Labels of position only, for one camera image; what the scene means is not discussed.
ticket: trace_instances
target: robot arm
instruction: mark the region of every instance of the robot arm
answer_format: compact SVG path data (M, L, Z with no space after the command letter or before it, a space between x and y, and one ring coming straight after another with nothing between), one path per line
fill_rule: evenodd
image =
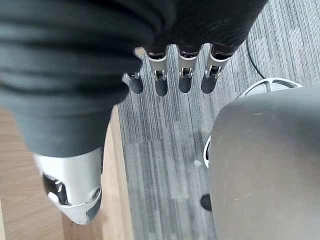
M156 92L167 93L167 45L179 47L187 93L204 43L208 94L267 0L0 0L0 103L34 153L48 197L88 224L101 202L102 147L112 107L141 92L144 46Z

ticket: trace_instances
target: black sleeve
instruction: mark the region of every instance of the black sleeve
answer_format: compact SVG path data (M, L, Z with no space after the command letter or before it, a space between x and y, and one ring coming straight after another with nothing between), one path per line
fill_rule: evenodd
M141 66L135 47L210 42L234 52L265 2L0 0L0 103L32 152L90 152L128 93L122 74Z

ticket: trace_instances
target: black fingertip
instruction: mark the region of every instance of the black fingertip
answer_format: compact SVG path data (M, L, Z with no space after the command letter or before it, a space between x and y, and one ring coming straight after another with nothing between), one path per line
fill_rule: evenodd
M205 94L210 94L216 87L217 80L215 79L215 76L210 75L209 78L206 78L206 76L203 76L202 82L201 82L201 90Z
M189 78L188 75L179 78L179 89L181 92L186 94L191 89L192 78Z
M168 92L167 80L155 81L155 91L159 96L161 96L161 97L165 96Z
M138 79L136 79L135 76L131 76L129 85L130 85L130 89L135 94L140 94L144 90L144 84L142 82L141 76L139 76Z

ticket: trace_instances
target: wooden surface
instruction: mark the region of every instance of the wooden surface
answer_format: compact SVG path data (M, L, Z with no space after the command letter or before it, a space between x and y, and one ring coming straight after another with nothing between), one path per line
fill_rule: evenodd
M8 111L0 109L0 198L6 240L63 240L31 153Z
M6 240L4 219L2 217L1 198L0 198L0 240Z
M106 133L103 159L102 202L90 225L71 223L63 216L66 240L133 240L133 229L120 133L119 113L115 106Z

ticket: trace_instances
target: gray carpet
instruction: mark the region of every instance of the gray carpet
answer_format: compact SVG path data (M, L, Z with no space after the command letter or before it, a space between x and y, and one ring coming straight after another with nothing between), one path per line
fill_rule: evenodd
M271 0L248 43L266 77L320 84L318 0ZM260 76L244 45L227 64L213 93L201 92L209 46L200 52L191 91L181 93L177 49L169 48L168 94L157 96L146 56L144 91L119 105L129 199L136 240L214 240L213 218L200 206L208 193L202 153L219 110Z

